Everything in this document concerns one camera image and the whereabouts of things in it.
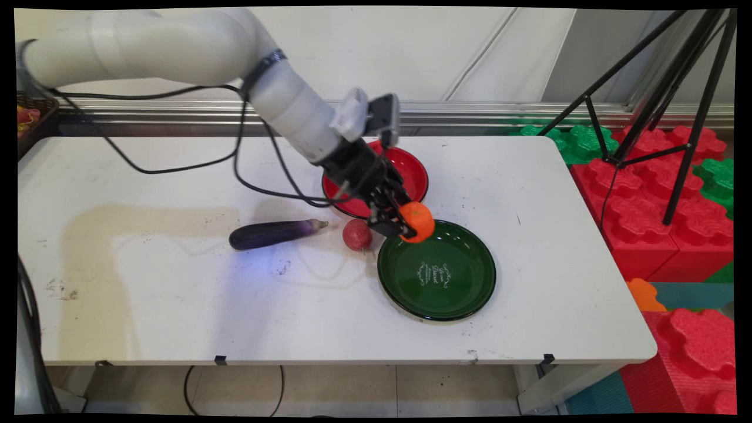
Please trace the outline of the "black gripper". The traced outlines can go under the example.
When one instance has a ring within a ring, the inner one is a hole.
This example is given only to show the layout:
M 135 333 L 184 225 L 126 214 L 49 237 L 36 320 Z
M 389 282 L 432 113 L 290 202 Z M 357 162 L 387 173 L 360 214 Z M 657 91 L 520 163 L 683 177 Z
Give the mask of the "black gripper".
M 328 203 L 345 203 L 344 196 L 369 203 L 368 227 L 385 237 L 407 233 L 399 207 L 412 201 L 405 189 L 405 180 L 396 170 L 389 170 L 386 154 L 389 148 L 378 141 L 377 147 L 360 139 L 341 142 L 321 161 L 324 176 L 338 188 Z

